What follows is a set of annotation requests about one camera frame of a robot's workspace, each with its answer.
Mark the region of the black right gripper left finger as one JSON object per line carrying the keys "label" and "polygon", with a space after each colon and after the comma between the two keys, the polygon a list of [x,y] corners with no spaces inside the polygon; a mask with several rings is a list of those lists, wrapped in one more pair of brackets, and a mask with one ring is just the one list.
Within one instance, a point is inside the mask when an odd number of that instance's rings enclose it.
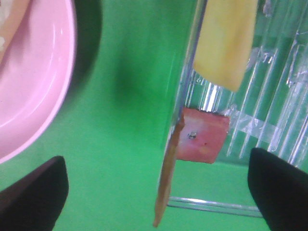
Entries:
{"label": "black right gripper left finger", "polygon": [[65,160],[55,156],[0,192],[0,229],[51,231],[68,192]]}

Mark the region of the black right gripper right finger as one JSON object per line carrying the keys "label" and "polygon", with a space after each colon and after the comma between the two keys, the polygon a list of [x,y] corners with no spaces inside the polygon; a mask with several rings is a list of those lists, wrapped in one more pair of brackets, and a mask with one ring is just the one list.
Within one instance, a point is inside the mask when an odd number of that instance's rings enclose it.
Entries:
{"label": "black right gripper right finger", "polygon": [[308,175],[262,149],[250,153],[247,183],[272,231],[308,229]]}

